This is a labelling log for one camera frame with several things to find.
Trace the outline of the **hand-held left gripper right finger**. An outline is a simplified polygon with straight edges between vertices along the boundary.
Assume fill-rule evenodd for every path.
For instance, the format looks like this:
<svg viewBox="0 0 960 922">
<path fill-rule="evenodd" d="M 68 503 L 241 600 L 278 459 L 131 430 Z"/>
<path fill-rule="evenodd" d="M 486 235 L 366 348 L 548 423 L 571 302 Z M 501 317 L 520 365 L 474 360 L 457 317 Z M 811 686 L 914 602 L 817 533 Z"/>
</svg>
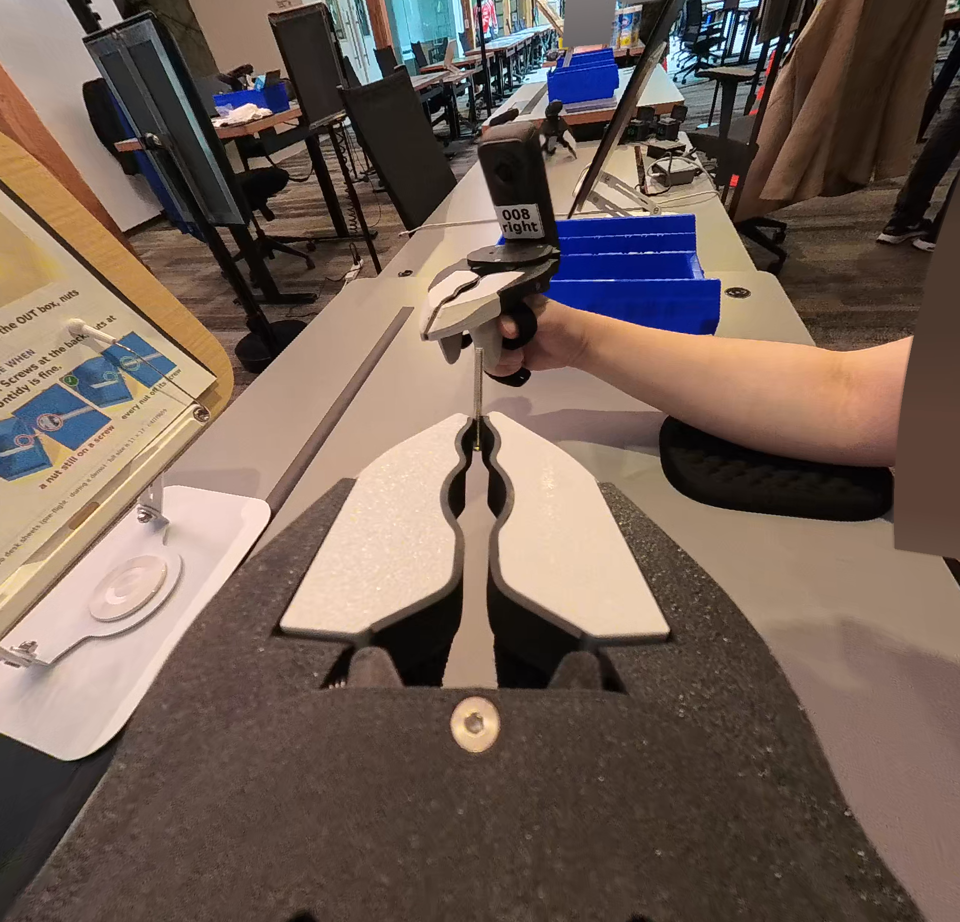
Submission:
<svg viewBox="0 0 960 922">
<path fill-rule="evenodd" d="M 500 412 L 483 424 L 493 516 L 486 609 L 499 674 L 664 643 L 668 622 L 594 475 Z"/>
</svg>

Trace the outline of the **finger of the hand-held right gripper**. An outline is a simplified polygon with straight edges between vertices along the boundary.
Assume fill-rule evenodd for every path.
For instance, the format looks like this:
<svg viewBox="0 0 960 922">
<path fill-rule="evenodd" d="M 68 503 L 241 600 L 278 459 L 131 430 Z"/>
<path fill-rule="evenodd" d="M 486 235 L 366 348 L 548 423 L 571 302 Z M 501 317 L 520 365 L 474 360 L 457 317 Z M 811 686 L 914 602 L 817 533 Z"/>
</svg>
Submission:
<svg viewBox="0 0 960 922">
<path fill-rule="evenodd" d="M 422 337 L 428 337 L 442 306 L 476 284 L 477 273 L 475 272 L 446 272 L 437 276 L 426 292 L 418 320 L 419 334 Z"/>
<path fill-rule="evenodd" d="M 505 309 L 501 292 L 509 291 L 521 276 L 477 276 L 477 283 L 462 292 L 439 310 L 426 341 L 438 341 L 449 364 L 454 364 L 462 352 L 463 335 L 484 351 L 484 364 L 497 365 L 503 345 L 498 317 Z"/>
</svg>

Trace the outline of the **person's right forearm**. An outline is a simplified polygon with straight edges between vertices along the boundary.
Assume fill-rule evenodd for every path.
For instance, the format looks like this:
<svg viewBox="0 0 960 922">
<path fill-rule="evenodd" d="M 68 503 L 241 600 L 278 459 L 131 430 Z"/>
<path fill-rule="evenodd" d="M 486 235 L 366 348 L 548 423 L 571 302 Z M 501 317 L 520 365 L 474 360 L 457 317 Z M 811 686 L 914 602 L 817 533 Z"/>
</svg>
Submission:
<svg viewBox="0 0 960 922">
<path fill-rule="evenodd" d="M 696 429 L 798 460 L 895 464 L 912 337 L 839 352 L 580 318 L 584 371 Z"/>
</svg>

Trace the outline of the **wooden desk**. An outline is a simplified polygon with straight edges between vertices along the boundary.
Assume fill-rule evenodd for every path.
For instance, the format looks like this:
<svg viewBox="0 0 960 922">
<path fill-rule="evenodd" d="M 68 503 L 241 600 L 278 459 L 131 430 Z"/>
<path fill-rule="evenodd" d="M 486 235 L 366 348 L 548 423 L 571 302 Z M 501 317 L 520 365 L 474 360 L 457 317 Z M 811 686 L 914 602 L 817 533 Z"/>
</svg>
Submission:
<svg viewBox="0 0 960 922">
<path fill-rule="evenodd" d="M 218 137 L 222 141 L 229 139 L 255 136 L 269 128 L 278 128 L 282 126 L 296 125 L 302 116 L 302 111 L 298 105 L 294 105 L 284 112 L 271 113 L 257 119 L 251 119 L 243 123 L 222 124 L 214 123 Z M 116 151 L 121 153 L 134 152 L 142 149 L 138 138 L 127 138 L 114 143 Z"/>
</svg>

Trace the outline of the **person's right hand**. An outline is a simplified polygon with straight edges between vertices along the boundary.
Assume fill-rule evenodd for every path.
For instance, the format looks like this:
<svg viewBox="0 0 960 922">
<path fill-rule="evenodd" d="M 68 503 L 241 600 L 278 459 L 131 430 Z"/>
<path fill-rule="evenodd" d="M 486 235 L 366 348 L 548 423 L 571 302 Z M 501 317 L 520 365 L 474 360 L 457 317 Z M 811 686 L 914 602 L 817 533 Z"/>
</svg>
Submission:
<svg viewBox="0 0 960 922">
<path fill-rule="evenodd" d="M 536 332 L 523 346 L 501 349 L 498 364 L 487 362 L 486 373 L 506 379 L 521 369 L 531 373 L 571 368 L 594 374 L 592 335 L 599 318 L 582 310 L 556 303 L 538 294 L 524 299 L 526 310 L 518 306 L 511 315 L 497 319 L 504 341 L 521 336 L 519 322 L 534 316 Z"/>
</svg>

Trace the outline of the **blue plastic bin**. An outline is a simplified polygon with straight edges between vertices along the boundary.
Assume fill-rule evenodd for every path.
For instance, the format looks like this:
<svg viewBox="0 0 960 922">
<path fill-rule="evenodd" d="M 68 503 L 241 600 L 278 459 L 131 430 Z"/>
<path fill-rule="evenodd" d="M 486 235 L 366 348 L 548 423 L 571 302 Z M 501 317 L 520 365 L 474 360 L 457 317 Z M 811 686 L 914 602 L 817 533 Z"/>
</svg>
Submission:
<svg viewBox="0 0 960 922">
<path fill-rule="evenodd" d="M 615 52 L 609 47 L 567 53 L 547 73 L 548 102 L 564 106 L 610 100 L 619 84 Z"/>
<path fill-rule="evenodd" d="M 212 95 L 212 102 L 220 117 L 225 117 L 228 113 L 246 106 L 267 110 L 274 114 L 285 112 L 291 107 L 286 87 L 280 80 L 263 88 L 216 92 Z"/>
<path fill-rule="evenodd" d="M 649 328 L 715 334 L 722 285 L 701 267 L 694 214 L 564 219 L 557 231 L 553 301 Z"/>
</svg>

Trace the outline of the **black high-back chair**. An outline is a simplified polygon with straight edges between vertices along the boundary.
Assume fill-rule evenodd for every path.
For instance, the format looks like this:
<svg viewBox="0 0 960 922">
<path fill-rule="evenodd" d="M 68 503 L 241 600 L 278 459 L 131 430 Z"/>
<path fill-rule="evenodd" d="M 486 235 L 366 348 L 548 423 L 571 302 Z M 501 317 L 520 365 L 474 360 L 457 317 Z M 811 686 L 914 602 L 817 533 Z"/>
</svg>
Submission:
<svg viewBox="0 0 960 922">
<path fill-rule="evenodd" d="M 404 68 L 365 86 L 338 88 L 366 157 L 407 230 L 416 230 L 458 181 Z"/>
</svg>

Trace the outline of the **tilted black monitor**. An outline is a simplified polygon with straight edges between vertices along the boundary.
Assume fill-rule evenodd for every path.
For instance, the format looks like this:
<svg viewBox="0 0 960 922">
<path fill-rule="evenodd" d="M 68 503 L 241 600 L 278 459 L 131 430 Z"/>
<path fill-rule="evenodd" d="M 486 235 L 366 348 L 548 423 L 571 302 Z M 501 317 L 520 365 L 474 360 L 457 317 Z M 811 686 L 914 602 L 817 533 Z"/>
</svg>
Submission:
<svg viewBox="0 0 960 922">
<path fill-rule="evenodd" d="M 582 173 L 577 184 L 567 217 L 571 220 L 577 215 L 594 191 L 598 178 L 603 174 L 606 160 L 612 150 L 618 147 L 621 136 L 633 119 L 638 108 L 639 98 L 666 55 L 668 37 L 687 0 L 668 0 L 646 40 L 644 51 L 633 69 L 627 86 L 620 97 L 614 115 L 606 126 L 603 137 L 594 153 L 589 167 Z"/>
</svg>

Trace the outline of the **grey power adapter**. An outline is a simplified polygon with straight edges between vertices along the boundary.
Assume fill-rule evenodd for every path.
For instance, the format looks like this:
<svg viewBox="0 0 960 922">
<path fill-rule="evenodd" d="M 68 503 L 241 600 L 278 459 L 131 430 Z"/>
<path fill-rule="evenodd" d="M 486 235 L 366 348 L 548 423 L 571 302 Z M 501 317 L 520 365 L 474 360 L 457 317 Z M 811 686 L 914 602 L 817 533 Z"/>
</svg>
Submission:
<svg viewBox="0 0 960 922">
<path fill-rule="evenodd" d="M 687 155 L 666 155 L 650 162 L 648 175 L 665 191 L 691 184 L 703 174 L 702 166 Z"/>
</svg>

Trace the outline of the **black wrist rest pad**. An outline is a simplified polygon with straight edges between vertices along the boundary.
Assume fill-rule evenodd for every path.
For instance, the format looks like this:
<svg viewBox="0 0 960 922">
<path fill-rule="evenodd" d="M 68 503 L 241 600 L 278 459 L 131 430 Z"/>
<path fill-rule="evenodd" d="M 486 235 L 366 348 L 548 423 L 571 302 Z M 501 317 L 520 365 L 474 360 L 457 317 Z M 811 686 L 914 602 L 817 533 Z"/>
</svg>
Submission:
<svg viewBox="0 0 960 922">
<path fill-rule="evenodd" d="M 658 435 L 662 471 L 678 493 L 726 510 L 832 522 L 863 522 L 894 503 L 894 474 L 745 448 L 672 417 Z"/>
</svg>

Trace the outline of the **black office chair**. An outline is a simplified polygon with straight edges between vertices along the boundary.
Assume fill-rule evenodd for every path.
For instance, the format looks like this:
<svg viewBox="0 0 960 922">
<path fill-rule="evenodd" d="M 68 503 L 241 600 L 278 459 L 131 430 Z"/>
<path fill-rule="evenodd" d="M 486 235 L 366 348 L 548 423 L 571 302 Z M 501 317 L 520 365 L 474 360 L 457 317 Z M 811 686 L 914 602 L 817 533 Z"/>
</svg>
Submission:
<svg viewBox="0 0 960 922">
<path fill-rule="evenodd" d="M 283 192 L 291 177 L 289 173 L 280 167 L 272 166 L 268 168 L 254 168 L 242 172 L 234 172 L 234 181 L 239 191 L 246 199 L 246 206 L 250 209 L 251 222 L 255 230 L 253 242 L 259 256 L 264 259 L 272 260 L 277 252 L 288 254 L 304 260 L 307 269 L 314 269 L 315 262 L 311 256 L 291 245 L 291 243 L 304 244 L 308 251 L 315 251 L 316 244 L 312 239 L 300 236 L 275 236 L 264 232 L 258 223 L 256 213 L 268 221 L 275 219 L 274 213 L 269 208 L 269 200 Z"/>
</svg>

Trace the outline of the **wooden instruction board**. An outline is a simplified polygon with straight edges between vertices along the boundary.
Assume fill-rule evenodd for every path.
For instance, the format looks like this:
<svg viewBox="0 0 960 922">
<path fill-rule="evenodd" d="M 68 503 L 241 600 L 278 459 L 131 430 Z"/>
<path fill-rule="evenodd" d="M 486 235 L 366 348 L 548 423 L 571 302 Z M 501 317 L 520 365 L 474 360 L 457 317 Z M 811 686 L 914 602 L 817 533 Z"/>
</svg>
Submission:
<svg viewBox="0 0 960 922">
<path fill-rule="evenodd" d="M 14 628 L 85 551 L 226 407 L 234 372 L 219 341 L 37 159 L 2 136 L 2 190 L 11 191 L 52 228 L 68 250 L 114 288 L 215 378 L 191 420 L 171 426 L 102 496 L 81 508 L 57 538 L 1 588 L 2 635 Z"/>
</svg>

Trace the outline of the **tan coat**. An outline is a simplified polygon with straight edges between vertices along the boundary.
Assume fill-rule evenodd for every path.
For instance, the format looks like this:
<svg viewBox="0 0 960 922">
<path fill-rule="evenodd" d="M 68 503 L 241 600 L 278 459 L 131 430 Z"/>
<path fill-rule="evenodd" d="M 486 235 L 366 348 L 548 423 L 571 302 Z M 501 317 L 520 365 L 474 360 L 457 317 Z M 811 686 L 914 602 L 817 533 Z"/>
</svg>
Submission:
<svg viewBox="0 0 960 922">
<path fill-rule="evenodd" d="M 737 221 L 910 168 L 948 0 L 819 0 L 779 70 Z"/>
</svg>

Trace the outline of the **printed instruction sheet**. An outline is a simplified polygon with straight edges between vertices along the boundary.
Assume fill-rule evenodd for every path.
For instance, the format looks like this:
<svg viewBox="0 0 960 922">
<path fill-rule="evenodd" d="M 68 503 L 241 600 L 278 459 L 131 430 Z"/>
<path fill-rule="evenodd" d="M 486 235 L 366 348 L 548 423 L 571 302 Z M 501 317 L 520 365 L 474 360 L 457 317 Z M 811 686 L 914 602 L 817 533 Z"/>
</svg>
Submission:
<svg viewBox="0 0 960 922">
<path fill-rule="evenodd" d="M 1 572 L 105 495 L 215 377 L 2 189 Z"/>
</svg>

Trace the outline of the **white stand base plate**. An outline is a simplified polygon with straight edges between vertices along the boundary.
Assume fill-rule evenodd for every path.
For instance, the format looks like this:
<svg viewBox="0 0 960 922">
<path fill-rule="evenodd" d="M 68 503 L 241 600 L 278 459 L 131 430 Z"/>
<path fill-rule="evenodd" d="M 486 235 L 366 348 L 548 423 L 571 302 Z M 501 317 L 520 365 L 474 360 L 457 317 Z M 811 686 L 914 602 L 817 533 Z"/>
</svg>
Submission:
<svg viewBox="0 0 960 922">
<path fill-rule="evenodd" d="M 2 637 L 1 732 L 55 759 L 102 748 L 270 520 L 261 499 L 169 486 Z"/>
</svg>

